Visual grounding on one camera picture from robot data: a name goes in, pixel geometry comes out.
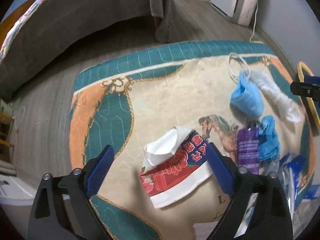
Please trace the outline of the purple plastic packet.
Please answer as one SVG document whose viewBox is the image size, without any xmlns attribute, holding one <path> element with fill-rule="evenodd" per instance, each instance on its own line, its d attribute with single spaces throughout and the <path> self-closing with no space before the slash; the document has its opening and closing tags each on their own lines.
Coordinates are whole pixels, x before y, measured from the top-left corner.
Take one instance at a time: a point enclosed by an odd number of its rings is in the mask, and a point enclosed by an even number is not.
<svg viewBox="0 0 320 240">
<path fill-rule="evenodd" d="M 238 131 L 237 150 L 237 165 L 259 174 L 259 131 L 255 122 L 249 122 Z"/>
</svg>

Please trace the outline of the bed with brown blanket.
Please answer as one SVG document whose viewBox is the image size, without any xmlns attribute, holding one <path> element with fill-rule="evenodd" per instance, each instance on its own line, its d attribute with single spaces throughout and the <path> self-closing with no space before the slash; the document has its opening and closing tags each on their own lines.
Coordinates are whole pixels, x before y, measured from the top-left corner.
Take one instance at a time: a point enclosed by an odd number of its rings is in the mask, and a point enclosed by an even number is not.
<svg viewBox="0 0 320 240">
<path fill-rule="evenodd" d="M 1 47 L 1 98 L 13 93 L 74 42 L 117 22 L 151 15 L 155 38 L 171 41 L 174 0 L 36 0 Z"/>
</svg>

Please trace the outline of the crumpled blue glove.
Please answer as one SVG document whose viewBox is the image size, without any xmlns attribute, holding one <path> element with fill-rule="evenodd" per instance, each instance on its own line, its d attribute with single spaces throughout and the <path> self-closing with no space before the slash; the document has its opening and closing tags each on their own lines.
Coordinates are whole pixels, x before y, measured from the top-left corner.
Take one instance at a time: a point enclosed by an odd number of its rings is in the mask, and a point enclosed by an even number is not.
<svg viewBox="0 0 320 240">
<path fill-rule="evenodd" d="M 260 161 L 273 161 L 279 157 L 280 143 L 273 116 L 267 115 L 262 118 L 258 129 L 258 139 Z"/>
</svg>

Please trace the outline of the horse print quilted cushion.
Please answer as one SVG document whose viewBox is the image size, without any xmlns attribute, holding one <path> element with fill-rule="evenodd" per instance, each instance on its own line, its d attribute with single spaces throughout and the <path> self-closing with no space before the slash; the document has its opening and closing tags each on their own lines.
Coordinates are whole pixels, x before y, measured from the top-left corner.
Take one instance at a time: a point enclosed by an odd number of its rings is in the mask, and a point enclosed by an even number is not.
<svg viewBox="0 0 320 240">
<path fill-rule="evenodd" d="M 70 112 L 73 168 L 106 145 L 114 161 L 90 204 L 112 239 L 198 239 L 230 202 L 206 158 L 213 143 L 237 161 L 239 131 L 254 120 L 265 174 L 286 154 L 302 156 L 289 207 L 301 210 L 313 182 L 310 121 L 292 77 L 264 44 L 169 44 L 88 68 Z"/>
</svg>

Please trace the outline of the blue surgical face mask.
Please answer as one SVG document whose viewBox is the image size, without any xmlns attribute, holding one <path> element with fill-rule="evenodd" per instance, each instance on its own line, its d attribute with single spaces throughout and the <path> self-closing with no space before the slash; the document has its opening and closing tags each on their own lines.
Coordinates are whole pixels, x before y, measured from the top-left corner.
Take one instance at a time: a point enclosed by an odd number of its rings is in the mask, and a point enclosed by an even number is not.
<svg viewBox="0 0 320 240">
<path fill-rule="evenodd" d="M 232 60 L 240 62 L 242 70 L 238 76 L 236 76 L 231 69 Z M 231 105 L 244 113 L 249 120 L 255 120 L 261 117 L 264 111 L 264 103 L 259 88 L 249 80 L 251 70 L 247 62 L 239 54 L 231 52 L 228 56 L 227 70 L 229 77 L 236 82 L 236 88 L 230 96 Z"/>
</svg>

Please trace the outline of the blue white snack wrapper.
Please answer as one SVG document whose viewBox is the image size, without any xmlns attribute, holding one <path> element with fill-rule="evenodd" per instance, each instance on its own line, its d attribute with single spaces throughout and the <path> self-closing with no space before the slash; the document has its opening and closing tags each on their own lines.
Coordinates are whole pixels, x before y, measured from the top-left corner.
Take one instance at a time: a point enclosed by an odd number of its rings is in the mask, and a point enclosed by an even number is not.
<svg viewBox="0 0 320 240">
<path fill-rule="evenodd" d="M 291 152 L 287 152 L 279 161 L 278 178 L 285 193 L 291 219 L 297 207 L 299 176 L 304 163 L 303 156 L 293 157 Z"/>
</svg>

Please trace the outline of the wooden side shelf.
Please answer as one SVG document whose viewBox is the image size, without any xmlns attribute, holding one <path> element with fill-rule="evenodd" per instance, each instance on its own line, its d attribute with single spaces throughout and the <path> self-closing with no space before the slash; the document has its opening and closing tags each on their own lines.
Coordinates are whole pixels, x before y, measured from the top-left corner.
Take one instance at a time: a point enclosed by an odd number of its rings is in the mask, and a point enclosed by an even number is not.
<svg viewBox="0 0 320 240">
<path fill-rule="evenodd" d="M 13 122 L 13 110 L 1 99 L 1 173 L 16 176 L 16 167 L 11 163 L 10 155 L 14 145 L 9 141 Z"/>
</svg>

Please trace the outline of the red white paper wrapper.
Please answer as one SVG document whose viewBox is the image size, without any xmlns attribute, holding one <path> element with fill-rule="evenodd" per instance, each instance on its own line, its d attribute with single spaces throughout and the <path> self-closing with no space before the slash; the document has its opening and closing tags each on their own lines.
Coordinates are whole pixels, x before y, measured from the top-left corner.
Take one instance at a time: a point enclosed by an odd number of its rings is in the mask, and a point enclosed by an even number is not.
<svg viewBox="0 0 320 240">
<path fill-rule="evenodd" d="M 206 147 L 196 130 L 181 126 L 144 147 L 140 180 L 154 208 L 181 200 L 213 174 Z"/>
</svg>

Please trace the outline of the white twisted tissue wad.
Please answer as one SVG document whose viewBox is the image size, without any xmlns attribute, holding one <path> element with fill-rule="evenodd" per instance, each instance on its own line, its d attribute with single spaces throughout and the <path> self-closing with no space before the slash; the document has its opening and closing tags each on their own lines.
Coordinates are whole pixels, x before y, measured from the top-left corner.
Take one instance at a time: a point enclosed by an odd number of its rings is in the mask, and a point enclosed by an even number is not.
<svg viewBox="0 0 320 240">
<path fill-rule="evenodd" d="M 249 79 L 255 83 L 267 100 L 278 110 L 281 120 L 294 124 L 304 121 L 303 111 L 265 72 L 252 70 Z"/>
</svg>

